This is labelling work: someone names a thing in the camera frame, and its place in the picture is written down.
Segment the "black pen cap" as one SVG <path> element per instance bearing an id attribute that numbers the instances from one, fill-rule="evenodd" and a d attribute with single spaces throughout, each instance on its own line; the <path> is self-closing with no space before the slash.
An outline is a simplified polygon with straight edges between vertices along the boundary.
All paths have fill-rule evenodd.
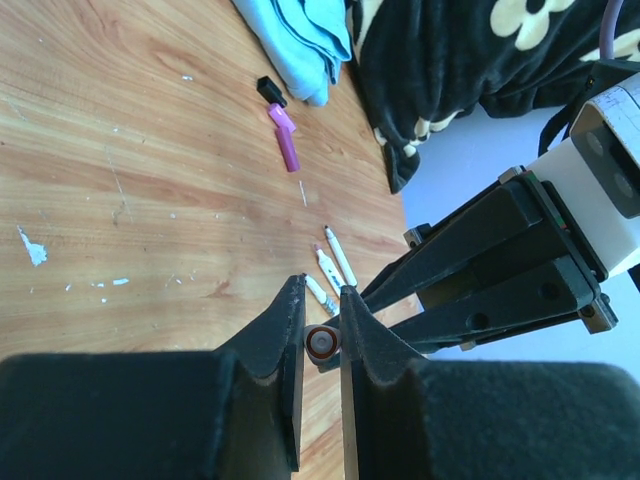
<path id="1" fill-rule="evenodd" d="M 269 104 L 277 104 L 281 108 L 287 107 L 283 92 L 269 76 L 263 76 L 257 80 L 256 90 Z"/>

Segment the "magenta pen cap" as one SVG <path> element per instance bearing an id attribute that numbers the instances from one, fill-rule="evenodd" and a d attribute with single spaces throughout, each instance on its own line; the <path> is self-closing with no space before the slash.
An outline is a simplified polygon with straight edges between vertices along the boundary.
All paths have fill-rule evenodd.
<path id="1" fill-rule="evenodd" d="M 298 171 L 300 169 L 300 164 L 291 131 L 287 127 L 278 127 L 275 130 L 275 135 L 287 171 L 290 173 Z"/>

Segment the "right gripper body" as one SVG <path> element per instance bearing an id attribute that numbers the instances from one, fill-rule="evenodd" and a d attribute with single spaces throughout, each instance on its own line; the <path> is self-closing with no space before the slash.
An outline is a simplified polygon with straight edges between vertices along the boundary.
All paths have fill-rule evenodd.
<path id="1" fill-rule="evenodd" d="M 484 345 L 572 321 L 591 334 L 618 318 L 602 292 L 607 274 L 549 181 L 496 182 L 435 225 L 405 234 L 412 250 L 460 260 L 417 295 L 404 323 L 416 350 Z"/>

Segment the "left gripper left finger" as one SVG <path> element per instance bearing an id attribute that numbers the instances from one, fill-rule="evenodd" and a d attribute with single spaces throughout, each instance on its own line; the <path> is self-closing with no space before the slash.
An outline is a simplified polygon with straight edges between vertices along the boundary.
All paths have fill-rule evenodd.
<path id="1" fill-rule="evenodd" d="M 5 479 L 288 479 L 300 467 L 305 285 L 212 351 L 1 364 Z"/>

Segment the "white slim marker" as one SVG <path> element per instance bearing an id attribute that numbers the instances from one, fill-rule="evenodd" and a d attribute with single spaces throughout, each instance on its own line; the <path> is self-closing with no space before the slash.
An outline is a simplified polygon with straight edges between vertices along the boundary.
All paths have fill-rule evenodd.
<path id="1" fill-rule="evenodd" d="M 338 328 L 307 325 L 303 330 L 303 344 L 309 360 L 319 372 L 331 371 L 339 364 L 342 334 Z"/>

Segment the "pink pen cap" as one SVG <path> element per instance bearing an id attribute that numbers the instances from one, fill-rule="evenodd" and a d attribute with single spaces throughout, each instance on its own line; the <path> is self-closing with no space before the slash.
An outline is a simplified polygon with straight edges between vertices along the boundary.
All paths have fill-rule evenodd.
<path id="1" fill-rule="evenodd" d="M 285 109 L 278 103 L 272 103 L 267 107 L 267 113 L 278 128 L 284 128 L 290 133 L 296 131 L 297 127 Z"/>

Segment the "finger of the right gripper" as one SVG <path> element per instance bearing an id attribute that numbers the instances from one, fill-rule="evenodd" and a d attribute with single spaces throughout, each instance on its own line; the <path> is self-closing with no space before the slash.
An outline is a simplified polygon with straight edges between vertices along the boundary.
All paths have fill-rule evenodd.
<path id="1" fill-rule="evenodd" d="M 576 320 L 598 295 L 598 283 L 569 257 L 546 262 L 393 326 L 423 353 L 478 340 L 492 342 Z"/>
<path id="2" fill-rule="evenodd" d="M 562 256 L 564 237 L 526 182 L 494 184 L 387 265 L 361 296 L 377 312 L 458 273 L 481 287 L 497 284 Z"/>

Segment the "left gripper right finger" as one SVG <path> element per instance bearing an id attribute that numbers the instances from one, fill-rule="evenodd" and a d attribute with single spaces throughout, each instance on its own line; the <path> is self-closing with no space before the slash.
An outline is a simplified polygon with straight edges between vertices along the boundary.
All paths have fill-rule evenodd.
<path id="1" fill-rule="evenodd" d="M 351 287 L 339 330 L 349 479 L 635 479 L 639 387 L 595 363 L 432 361 Z"/>

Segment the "black marker pen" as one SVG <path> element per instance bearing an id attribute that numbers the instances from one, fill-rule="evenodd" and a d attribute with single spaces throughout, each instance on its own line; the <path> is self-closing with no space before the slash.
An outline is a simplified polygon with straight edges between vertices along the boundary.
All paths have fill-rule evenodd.
<path id="1" fill-rule="evenodd" d="M 324 233 L 346 283 L 350 286 L 356 287 L 358 285 L 358 280 L 337 236 L 328 225 L 324 226 Z"/>

